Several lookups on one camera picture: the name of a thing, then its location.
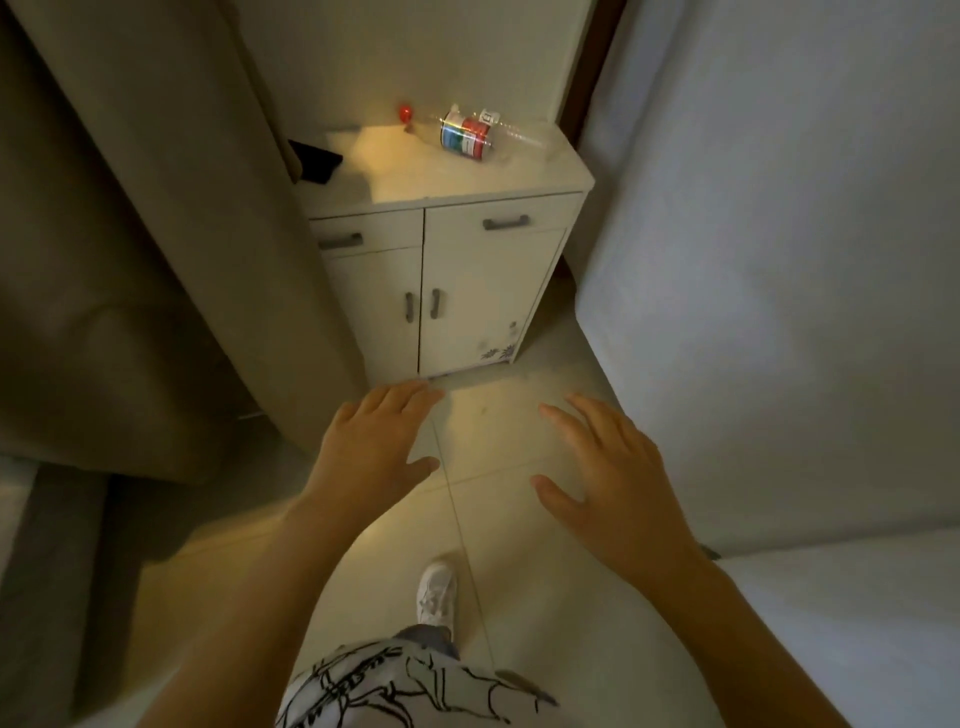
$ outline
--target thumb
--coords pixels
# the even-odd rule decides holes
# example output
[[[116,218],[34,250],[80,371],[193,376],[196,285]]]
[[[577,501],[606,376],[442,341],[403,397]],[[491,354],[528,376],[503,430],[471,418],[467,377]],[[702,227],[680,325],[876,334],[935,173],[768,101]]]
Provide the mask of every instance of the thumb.
[[[546,475],[534,475],[530,484],[537,491],[540,504],[557,521],[576,533],[584,524],[587,509],[579,500],[568,496],[553,480]]]
[[[422,457],[404,466],[400,472],[400,482],[409,492],[430,477],[440,467],[440,460],[435,457]]]

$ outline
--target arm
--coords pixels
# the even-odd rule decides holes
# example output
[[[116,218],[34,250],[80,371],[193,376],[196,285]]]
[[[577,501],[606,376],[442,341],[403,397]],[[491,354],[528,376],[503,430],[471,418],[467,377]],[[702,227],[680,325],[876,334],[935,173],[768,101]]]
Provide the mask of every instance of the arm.
[[[657,446],[603,402],[568,401],[540,413],[573,450],[584,502],[544,475],[543,506],[600,561],[637,588],[686,646],[730,728],[849,728],[767,629],[730,578],[704,555],[684,520]]]
[[[364,528],[440,466],[435,458],[408,465],[407,457],[442,396],[426,382],[407,382],[340,408],[303,494],[141,728],[274,725],[330,574]]]

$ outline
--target person's right arm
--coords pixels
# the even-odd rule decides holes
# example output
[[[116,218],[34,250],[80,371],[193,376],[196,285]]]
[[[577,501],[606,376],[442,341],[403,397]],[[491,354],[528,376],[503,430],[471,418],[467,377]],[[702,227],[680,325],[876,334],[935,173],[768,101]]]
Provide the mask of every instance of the person's right arm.
[[[567,400],[586,425],[546,404],[540,413],[576,456],[586,499],[575,500],[535,475],[540,502],[650,600],[696,661],[729,728],[849,728],[700,549],[653,441],[603,402],[578,395]]]

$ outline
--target cabinet door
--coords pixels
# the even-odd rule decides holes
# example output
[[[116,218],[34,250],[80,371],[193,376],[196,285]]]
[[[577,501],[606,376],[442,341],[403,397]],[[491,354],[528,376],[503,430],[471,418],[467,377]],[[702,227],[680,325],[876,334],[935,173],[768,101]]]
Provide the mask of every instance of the cabinet door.
[[[509,359],[563,230],[427,238],[420,375]]]
[[[371,386],[417,376],[420,248],[324,261]]]

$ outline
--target door handle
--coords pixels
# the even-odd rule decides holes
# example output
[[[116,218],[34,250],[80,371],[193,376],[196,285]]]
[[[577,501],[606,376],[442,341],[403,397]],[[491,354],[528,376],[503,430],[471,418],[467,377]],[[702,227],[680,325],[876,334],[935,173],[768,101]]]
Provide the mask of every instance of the door handle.
[[[504,222],[497,222],[489,217],[483,221],[483,229],[485,231],[504,231],[510,228],[525,228],[528,225],[530,225],[530,215],[520,215],[515,220],[506,220]]]
[[[322,251],[335,251],[340,248],[356,248],[363,245],[363,233],[355,232],[348,237],[337,238],[336,240],[318,240],[317,246]]]

